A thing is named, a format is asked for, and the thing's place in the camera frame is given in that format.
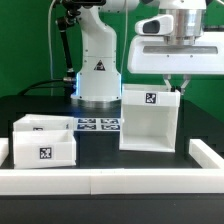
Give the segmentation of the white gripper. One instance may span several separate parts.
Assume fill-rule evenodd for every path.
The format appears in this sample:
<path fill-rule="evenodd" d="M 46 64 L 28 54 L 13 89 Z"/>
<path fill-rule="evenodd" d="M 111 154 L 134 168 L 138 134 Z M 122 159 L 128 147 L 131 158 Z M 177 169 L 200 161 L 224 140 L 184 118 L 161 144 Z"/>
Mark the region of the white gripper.
<path fill-rule="evenodd" d="M 184 93 L 191 75 L 224 75 L 224 34 L 204 34 L 192 46 L 168 45 L 162 37 L 136 36 L 127 68 L 134 74 L 164 74 L 169 91 L 171 74 L 182 74 Z"/>

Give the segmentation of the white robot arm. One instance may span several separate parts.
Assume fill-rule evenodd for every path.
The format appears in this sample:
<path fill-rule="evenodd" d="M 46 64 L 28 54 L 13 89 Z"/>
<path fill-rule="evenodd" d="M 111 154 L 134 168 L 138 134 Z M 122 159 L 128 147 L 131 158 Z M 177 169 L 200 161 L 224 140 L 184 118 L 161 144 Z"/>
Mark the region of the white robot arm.
<path fill-rule="evenodd" d="M 121 98 L 116 33 L 99 14 L 133 10 L 141 3 L 157 6 L 159 13 L 135 24 L 127 62 L 131 73 L 224 75 L 224 31 L 203 27 L 206 0 L 91 0 L 81 5 L 78 16 L 83 63 L 75 99 L 112 102 Z"/>

